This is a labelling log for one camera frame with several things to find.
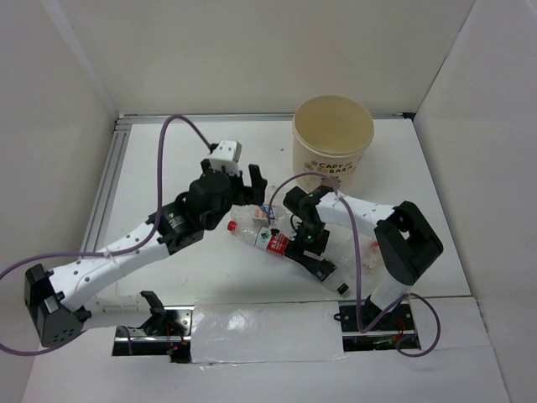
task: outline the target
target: white wall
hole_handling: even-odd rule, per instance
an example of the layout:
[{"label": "white wall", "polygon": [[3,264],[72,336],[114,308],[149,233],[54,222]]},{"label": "white wall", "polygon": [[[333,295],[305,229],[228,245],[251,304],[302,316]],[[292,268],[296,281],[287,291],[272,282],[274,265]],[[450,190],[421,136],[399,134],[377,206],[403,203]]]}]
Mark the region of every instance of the white wall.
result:
[{"label": "white wall", "polygon": [[123,113],[415,112],[474,0],[60,0]]},{"label": "white wall", "polygon": [[477,0],[415,125],[509,394],[533,402],[537,0]]},{"label": "white wall", "polygon": [[[77,250],[112,137],[91,89],[39,0],[0,4],[0,267]],[[23,270],[0,282],[0,340],[36,349]],[[0,353],[2,403],[20,401],[33,363]]]}]

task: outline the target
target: red bottle cap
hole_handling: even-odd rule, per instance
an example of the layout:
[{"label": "red bottle cap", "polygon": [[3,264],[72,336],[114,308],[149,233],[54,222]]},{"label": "red bottle cap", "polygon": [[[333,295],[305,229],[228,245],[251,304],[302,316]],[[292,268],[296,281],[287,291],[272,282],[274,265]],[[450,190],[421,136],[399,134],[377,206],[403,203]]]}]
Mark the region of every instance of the red bottle cap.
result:
[{"label": "red bottle cap", "polygon": [[227,223],[228,231],[235,231],[236,228],[237,228],[237,222],[231,220],[230,222]]}]

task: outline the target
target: beige bucket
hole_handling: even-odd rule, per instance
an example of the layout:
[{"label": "beige bucket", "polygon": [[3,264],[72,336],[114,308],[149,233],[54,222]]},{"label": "beige bucket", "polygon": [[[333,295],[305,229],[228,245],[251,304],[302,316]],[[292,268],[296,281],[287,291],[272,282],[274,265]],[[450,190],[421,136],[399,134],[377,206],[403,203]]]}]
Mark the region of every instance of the beige bucket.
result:
[{"label": "beige bucket", "polygon": [[[293,118],[293,172],[321,172],[345,188],[371,144],[373,132],[371,114],[359,103],[336,95],[312,98]],[[304,176],[298,181],[311,191],[321,178]]]}]

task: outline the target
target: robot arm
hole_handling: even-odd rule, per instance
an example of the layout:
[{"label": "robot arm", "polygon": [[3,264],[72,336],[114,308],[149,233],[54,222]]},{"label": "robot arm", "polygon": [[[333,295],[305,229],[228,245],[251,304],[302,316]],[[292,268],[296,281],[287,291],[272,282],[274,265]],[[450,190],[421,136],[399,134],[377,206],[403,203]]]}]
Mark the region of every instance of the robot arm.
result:
[{"label": "robot arm", "polygon": [[[163,206],[156,231],[155,213],[131,233],[101,249],[102,258],[78,259],[49,271],[41,264],[28,269],[24,299],[41,344],[60,346],[94,327],[124,324],[142,327],[148,334],[161,327],[167,313],[152,291],[110,301],[96,294],[146,264],[202,240],[204,231],[214,229],[232,205],[263,204],[267,181],[258,166],[250,165],[252,186],[243,184],[237,164],[240,152],[237,141],[214,144],[210,156],[201,162],[201,177],[174,202]],[[136,248],[151,233],[151,239]],[[125,249],[132,251],[117,254]]]},{"label": "robot arm", "polygon": [[364,319],[373,319],[408,293],[444,247],[414,203],[380,205],[341,192],[336,195],[330,187],[319,186],[309,194],[295,187],[284,199],[284,205],[302,219],[295,237],[302,250],[324,252],[329,236],[324,229],[327,223],[352,227],[341,197],[350,205],[360,231],[377,239],[388,271],[364,306]]}]

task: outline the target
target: white table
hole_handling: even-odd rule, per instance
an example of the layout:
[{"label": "white table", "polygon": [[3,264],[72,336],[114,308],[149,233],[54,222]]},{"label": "white table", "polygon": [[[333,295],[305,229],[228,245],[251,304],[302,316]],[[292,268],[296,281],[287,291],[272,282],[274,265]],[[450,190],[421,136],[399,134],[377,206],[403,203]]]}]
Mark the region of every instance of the white table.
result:
[{"label": "white table", "polygon": [[[159,127],[132,126],[113,202],[104,208],[107,219],[97,236],[100,246],[129,232],[154,210]],[[292,175],[288,118],[202,122],[200,128],[213,141],[239,140],[242,167],[259,164],[269,183],[278,184]],[[433,353],[424,359],[385,351],[349,353],[344,359],[318,362],[179,365],[168,364],[164,357],[111,357],[114,329],[99,329],[37,358],[23,401],[508,402],[412,123],[382,119],[375,121],[375,128],[375,140],[347,193],[382,203],[411,200],[443,241],[445,253],[415,287],[424,296],[436,297],[430,301],[439,312],[443,333]],[[166,201],[198,177],[205,152],[184,124],[170,127],[164,153]],[[275,155],[287,162],[273,165]],[[117,292],[132,294],[141,289],[154,290],[166,305],[337,297],[299,266],[241,245],[225,225],[206,233],[203,242],[130,275],[119,283]],[[114,292],[111,288],[103,294]],[[427,346],[435,330],[431,314],[417,301],[412,308],[420,341]],[[280,334],[263,347],[277,351],[285,340]]]}]

